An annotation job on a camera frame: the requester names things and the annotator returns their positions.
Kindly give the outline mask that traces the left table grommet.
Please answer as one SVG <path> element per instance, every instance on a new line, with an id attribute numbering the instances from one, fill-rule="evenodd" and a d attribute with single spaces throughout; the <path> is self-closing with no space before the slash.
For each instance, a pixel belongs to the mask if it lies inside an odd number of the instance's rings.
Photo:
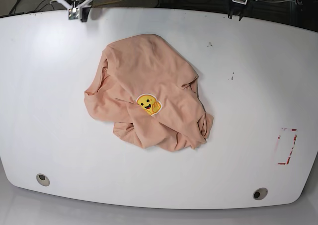
<path id="1" fill-rule="evenodd" d="M 46 175 L 44 175 L 44 174 L 37 174 L 36 175 L 36 180 L 37 180 L 37 182 L 40 184 L 40 185 L 42 185 L 42 186 L 44 186 L 44 187 L 47 187 L 47 186 L 49 186 L 50 185 L 50 180 L 49 180 L 49 178 L 46 176 Z"/>

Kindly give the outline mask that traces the table grommet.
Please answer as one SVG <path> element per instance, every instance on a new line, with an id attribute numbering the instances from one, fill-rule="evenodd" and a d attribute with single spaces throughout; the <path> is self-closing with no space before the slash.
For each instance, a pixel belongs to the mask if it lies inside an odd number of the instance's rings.
<path id="1" fill-rule="evenodd" d="M 44 186 L 44 187 L 47 187 L 47 186 L 49 186 L 50 185 L 50 180 L 49 180 L 49 178 L 46 176 L 46 175 L 44 175 L 44 174 L 37 174 L 36 175 L 36 180 L 37 180 L 37 182 L 40 184 L 40 185 L 42 185 L 42 186 Z"/>
<path id="2" fill-rule="evenodd" d="M 268 194 L 268 189 L 267 188 L 259 188 L 254 191 L 253 193 L 253 199 L 255 200 L 263 200 Z"/>

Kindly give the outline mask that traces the right table grommet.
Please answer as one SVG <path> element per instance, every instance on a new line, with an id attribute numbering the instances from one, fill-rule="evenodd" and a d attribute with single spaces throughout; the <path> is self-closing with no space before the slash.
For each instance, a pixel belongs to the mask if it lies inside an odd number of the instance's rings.
<path id="1" fill-rule="evenodd" d="M 268 189 L 267 188 L 259 188 L 254 191 L 253 193 L 253 199 L 255 200 L 263 200 L 268 194 Z"/>

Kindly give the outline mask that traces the peach t-shirt with emoji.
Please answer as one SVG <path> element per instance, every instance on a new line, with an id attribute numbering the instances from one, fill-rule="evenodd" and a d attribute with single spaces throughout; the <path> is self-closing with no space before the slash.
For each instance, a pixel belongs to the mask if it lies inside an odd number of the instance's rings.
<path id="1" fill-rule="evenodd" d="M 160 36 L 137 35 L 106 46 L 84 103 L 93 119 L 112 121 L 123 141 L 143 149 L 195 149 L 213 124 L 199 100 L 197 79 Z"/>

